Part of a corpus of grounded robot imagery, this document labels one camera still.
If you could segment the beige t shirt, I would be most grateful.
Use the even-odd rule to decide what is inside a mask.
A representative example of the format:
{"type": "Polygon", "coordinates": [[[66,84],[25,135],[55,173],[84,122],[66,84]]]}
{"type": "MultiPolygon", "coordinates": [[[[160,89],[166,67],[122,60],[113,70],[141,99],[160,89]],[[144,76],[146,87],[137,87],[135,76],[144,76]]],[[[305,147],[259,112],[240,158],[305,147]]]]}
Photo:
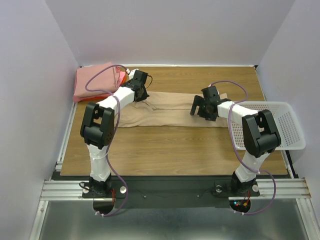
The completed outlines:
{"type": "Polygon", "coordinates": [[[120,128],[133,127],[199,127],[226,128],[225,118],[206,120],[198,115],[190,115],[194,101],[191,93],[150,91],[149,97],[140,102],[132,102],[120,111],[120,128]]]}

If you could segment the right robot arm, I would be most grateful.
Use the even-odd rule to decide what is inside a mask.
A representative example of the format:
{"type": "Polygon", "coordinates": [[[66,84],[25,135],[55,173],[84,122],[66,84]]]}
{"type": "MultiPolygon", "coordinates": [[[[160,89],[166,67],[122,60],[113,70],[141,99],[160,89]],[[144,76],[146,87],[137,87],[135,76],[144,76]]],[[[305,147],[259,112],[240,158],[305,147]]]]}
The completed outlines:
{"type": "Polygon", "coordinates": [[[190,115],[197,114],[207,121],[227,119],[229,134],[231,123],[242,127],[245,154],[239,160],[239,167],[231,176],[230,189],[235,195],[242,195],[255,184],[256,176],[265,159],[281,145],[281,136],[271,111],[252,110],[228,98],[222,99],[215,86],[201,90],[195,95],[190,115]]]}

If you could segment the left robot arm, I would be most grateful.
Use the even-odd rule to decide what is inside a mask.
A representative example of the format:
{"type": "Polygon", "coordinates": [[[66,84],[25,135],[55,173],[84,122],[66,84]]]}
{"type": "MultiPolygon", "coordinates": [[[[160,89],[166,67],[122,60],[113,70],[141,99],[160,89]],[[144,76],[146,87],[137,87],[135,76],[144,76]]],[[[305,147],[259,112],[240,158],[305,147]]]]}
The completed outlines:
{"type": "Polygon", "coordinates": [[[111,168],[107,161],[109,147],[115,135],[121,109],[133,102],[146,100],[149,95],[146,82],[149,74],[138,69],[129,73],[129,80],[115,93],[97,103],[88,103],[80,128],[80,136],[90,157],[90,175],[87,185],[81,183],[84,194],[105,198],[112,193],[111,168]]]}

